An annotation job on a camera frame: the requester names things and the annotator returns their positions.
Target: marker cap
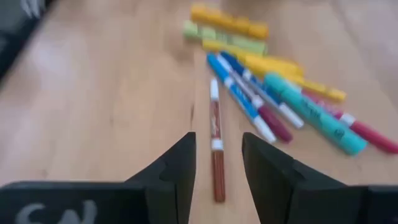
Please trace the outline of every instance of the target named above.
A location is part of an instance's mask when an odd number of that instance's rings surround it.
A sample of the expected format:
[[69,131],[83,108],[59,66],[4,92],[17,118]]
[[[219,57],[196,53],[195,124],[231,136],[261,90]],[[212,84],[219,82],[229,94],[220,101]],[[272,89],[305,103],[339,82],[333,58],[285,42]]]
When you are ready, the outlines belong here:
[[295,91],[283,78],[276,74],[266,76],[266,83],[296,112],[311,122],[322,134],[343,148],[348,154],[356,155],[368,144],[345,124],[336,120],[311,99]]
[[203,40],[202,41],[202,47],[206,50],[206,51],[210,51],[210,52],[219,52],[221,50],[226,50],[229,53],[235,55],[238,59],[240,60],[245,60],[245,56],[246,55],[262,55],[262,53],[260,52],[251,52],[248,49],[242,49],[241,47],[237,47],[234,45],[228,45],[225,43],[222,43],[220,41],[217,40]]
[[287,119],[294,125],[295,128],[302,128],[304,121],[292,111],[285,103],[279,105],[280,111],[286,116]]
[[217,79],[213,78],[210,82],[210,98],[212,100],[218,100],[218,82]]
[[260,116],[257,116],[256,118],[253,119],[253,124],[260,132],[260,134],[264,136],[269,143],[272,144],[276,141],[274,133],[271,131],[267,123]]
[[223,140],[221,140],[221,139],[212,139],[211,140],[211,149],[212,150],[224,150]]
[[194,38],[200,37],[198,35],[198,25],[194,24],[191,21],[184,22],[183,33],[186,37],[194,37]]

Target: black object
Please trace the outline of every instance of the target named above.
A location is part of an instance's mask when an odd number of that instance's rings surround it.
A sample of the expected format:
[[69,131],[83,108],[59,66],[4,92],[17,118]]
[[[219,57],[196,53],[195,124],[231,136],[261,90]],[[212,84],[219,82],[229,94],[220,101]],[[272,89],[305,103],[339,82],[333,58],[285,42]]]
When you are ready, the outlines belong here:
[[346,186],[251,133],[242,151],[263,224],[398,223],[398,187]]
[[187,133],[123,183],[7,185],[0,189],[0,223],[187,224],[195,172],[195,133]]
[[42,18],[29,18],[20,0],[0,0],[0,78],[9,70],[37,26],[51,10],[54,0],[46,0]]

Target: felt-tip pen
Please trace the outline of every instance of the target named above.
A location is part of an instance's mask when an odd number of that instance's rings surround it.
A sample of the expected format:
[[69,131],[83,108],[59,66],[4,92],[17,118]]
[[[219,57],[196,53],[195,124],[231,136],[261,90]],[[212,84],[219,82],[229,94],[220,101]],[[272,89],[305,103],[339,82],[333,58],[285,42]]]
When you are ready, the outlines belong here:
[[217,60],[217,57],[212,54],[207,54],[207,62],[212,67],[217,77],[224,83],[224,86],[228,89],[229,94],[242,108],[245,115],[249,118],[250,122],[257,128],[262,136],[269,143],[276,141],[276,137],[265,121],[257,113],[256,109],[250,104],[250,101],[243,94],[241,89],[235,84],[235,81],[229,76],[229,73],[223,68],[223,66]]
[[327,87],[326,85],[321,83],[305,80],[302,77],[295,77],[292,75],[284,75],[283,77],[288,81],[301,86],[302,89],[305,90],[305,94],[321,95],[335,101],[343,101],[346,97],[345,92],[337,90],[335,88]]
[[216,40],[203,39],[202,47],[211,52],[228,51],[236,56],[254,74],[263,78],[266,72],[278,72],[283,77],[303,77],[303,69],[295,62],[282,58],[254,54],[241,47],[224,44]]
[[333,115],[336,119],[340,120],[342,123],[346,124],[351,130],[353,130],[356,134],[369,141],[371,144],[375,145],[379,149],[389,152],[389,153],[398,153],[398,144],[386,138],[382,134],[379,134],[373,128],[370,128],[368,125],[356,120],[356,118],[349,113],[345,113],[344,111],[335,108],[328,103],[325,103],[323,100],[308,95],[317,105],[321,106],[324,110]]
[[243,93],[251,100],[252,105],[257,109],[257,112],[261,118],[268,124],[271,131],[281,138],[285,142],[290,142],[293,139],[292,134],[287,130],[287,128],[280,122],[273,112],[266,106],[264,100],[257,94],[255,94],[241,79],[241,77],[236,74],[232,66],[223,58],[221,55],[217,55],[218,62],[224,69],[229,72],[230,77],[232,77],[236,84],[240,87]]
[[339,122],[311,99],[303,96],[276,73],[268,73],[265,81],[296,112],[314,125],[322,134],[345,150],[348,154],[360,153],[368,144],[346,125]]
[[285,119],[290,121],[296,128],[302,128],[303,120],[286,105],[279,97],[267,86],[263,85],[250,70],[243,67],[238,60],[229,53],[222,51],[220,54],[228,61],[232,68],[239,74],[243,80],[266,102],[279,111]]
[[268,27],[266,24],[254,23],[245,17],[232,17],[229,14],[206,7],[200,3],[194,4],[191,7],[191,20],[218,26],[258,39],[266,39],[268,37]]
[[213,170],[214,200],[225,201],[224,147],[221,137],[220,98],[218,82],[210,82],[211,166]]
[[240,47],[254,54],[266,55],[267,44],[264,41],[253,40],[240,35],[228,34],[212,27],[201,26],[192,21],[185,21],[183,33],[188,38],[217,40],[223,44]]

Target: wooden table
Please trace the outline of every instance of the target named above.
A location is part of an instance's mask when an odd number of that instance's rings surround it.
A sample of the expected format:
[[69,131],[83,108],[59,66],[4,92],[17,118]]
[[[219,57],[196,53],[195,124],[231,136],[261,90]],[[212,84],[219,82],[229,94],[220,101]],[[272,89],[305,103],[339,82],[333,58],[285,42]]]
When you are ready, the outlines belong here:
[[[271,30],[272,55],[347,92],[343,107],[389,137],[398,133],[398,4],[347,0],[225,0],[216,7]],[[199,44],[182,37],[191,2],[59,1],[0,92],[0,183],[122,181],[186,132],[197,133],[191,223],[259,223],[241,138],[256,133],[221,90],[226,203],[213,203],[209,82]],[[348,157],[311,126],[277,147],[347,184],[398,184],[398,157],[369,146]]]

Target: pink marker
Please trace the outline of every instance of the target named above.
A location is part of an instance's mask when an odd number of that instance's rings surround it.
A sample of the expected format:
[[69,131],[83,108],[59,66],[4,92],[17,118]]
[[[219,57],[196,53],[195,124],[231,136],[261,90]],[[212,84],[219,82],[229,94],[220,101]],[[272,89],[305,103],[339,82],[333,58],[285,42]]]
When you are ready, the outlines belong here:
[[307,95],[311,98],[317,105],[321,106],[327,112],[332,114],[335,118],[339,119],[341,122],[349,126],[356,134],[361,136],[363,139],[369,141],[376,147],[382,149],[383,151],[390,153],[398,153],[398,144],[394,143],[390,139],[379,134],[377,131],[366,126],[364,123],[357,121],[352,115],[344,113],[331,105],[328,105],[323,100],[316,98],[312,95]]

